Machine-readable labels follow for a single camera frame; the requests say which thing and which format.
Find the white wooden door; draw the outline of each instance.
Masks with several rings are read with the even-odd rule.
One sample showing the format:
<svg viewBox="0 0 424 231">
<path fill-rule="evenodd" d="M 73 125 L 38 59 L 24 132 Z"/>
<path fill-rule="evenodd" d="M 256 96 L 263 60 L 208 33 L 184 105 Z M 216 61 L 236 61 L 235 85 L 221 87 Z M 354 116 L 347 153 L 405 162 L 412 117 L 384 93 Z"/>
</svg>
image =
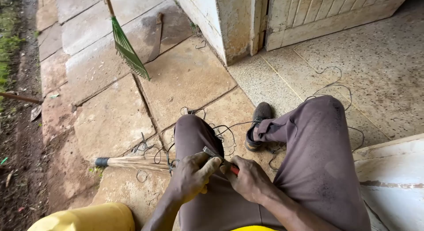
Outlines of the white wooden door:
<svg viewBox="0 0 424 231">
<path fill-rule="evenodd" d="M 270 0 L 270 51 L 390 17 L 405 0 Z"/>
</svg>

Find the gray trousers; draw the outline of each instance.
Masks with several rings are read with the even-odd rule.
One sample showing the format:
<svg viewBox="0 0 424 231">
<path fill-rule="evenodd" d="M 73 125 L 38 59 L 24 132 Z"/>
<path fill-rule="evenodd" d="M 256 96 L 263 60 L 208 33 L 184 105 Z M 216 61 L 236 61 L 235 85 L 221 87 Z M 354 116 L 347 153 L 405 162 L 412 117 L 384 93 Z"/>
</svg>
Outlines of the gray trousers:
<svg viewBox="0 0 424 231">
<path fill-rule="evenodd" d="M 273 184 L 317 216 L 342 230 L 370 230 L 361 198 L 343 105 L 335 98 L 309 99 L 276 119 L 259 125 L 263 142 L 287 143 L 287 154 Z M 195 115 L 184 115 L 175 127 L 176 158 L 224 150 L 213 129 Z M 232 230 L 262 225 L 284 230 L 263 206 L 245 200 L 220 171 L 209 179 L 208 192 L 183 204 L 181 230 Z"/>
</svg>

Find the dark sneaker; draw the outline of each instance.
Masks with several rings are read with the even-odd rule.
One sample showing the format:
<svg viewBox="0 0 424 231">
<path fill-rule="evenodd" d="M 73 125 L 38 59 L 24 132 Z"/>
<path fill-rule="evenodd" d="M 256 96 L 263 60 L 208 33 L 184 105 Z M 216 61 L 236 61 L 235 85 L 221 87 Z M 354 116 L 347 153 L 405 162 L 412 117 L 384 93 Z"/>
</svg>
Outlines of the dark sneaker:
<svg viewBox="0 0 424 231">
<path fill-rule="evenodd" d="M 244 142 L 244 146 L 247 150 L 251 152 L 257 152 L 260 149 L 262 142 L 253 141 L 253 129 L 255 127 L 259 127 L 259 124 L 262 122 L 262 120 L 273 118 L 271 106 L 266 102 L 260 103 L 253 112 L 252 118 L 252 126 L 246 132 L 246 140 Z"/>
</svg>

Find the broom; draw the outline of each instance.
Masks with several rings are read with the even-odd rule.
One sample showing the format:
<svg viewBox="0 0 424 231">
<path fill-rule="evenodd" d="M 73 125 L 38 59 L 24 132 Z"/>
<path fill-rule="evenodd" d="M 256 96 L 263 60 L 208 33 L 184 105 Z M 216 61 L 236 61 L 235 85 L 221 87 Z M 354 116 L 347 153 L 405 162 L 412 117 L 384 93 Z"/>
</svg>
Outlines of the broom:
<svg viewBox="0 0 424 231">
<path fill-rule="evenodd" d="M 130 155 L 116 158 L 93 158 L 90 162 L 92 166 L 96 167 L 125 167 L 145 171 L 159 172 L 169 174 L 169 167 L 167 163 L 155 163 L 156 154 L 145 155 Z M 174 160 L 175 154 L 169 154 L 169 160 Z"/>
<path fill-rule="evenodd" d="M 149 74 L 141 63 L 140 58 L 138 58 L 134 49 L 132 48 L 130 42 L 125 36 L 124 31 L 121 29 L 118 20 L 115 17 L 115 13 L 112 8 L 112 3 L 110 0 L 106 0 L 107 6 L 109 7 L 110 16 L 112 19 L 112 28 L 113 28 L 113 37 L 115 38 L 115 48 L 119 52 L 119 55 L 125 58 L 127 65 L 129 65 L 138 75 L 144 79 L 150 81 Z"/>
</svg>

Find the green rake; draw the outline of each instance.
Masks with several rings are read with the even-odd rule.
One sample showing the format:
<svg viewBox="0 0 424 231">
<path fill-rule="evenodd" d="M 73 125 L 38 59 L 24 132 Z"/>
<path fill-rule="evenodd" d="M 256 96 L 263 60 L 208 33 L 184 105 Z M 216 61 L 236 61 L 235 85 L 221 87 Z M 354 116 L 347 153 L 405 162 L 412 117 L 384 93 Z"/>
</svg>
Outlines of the green rake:
<svg viewBox="0 0 424 231">
<path fill-rule="evenodd" d="M 148 79 L 150 81 L 149 74 L 144 68 L 143 63 L 141 63 L 140 58 L 135 53 L 132 48 L 130 42 L 125 36 L 124 31 L 116 20 L 115 13 L 112 8 L 112 3 L 110 0 L 106 0 L 107 6 L 109 7 L 110 16 L 112 19 L 112 28 L 113 28 L 113 37 L 115 38 L 115 48 L 119 52 L 119 55 L 125 58 L 127 65 L 131 67 L 138 75 L 143 77 L 144 79 Z"/>
</svg>

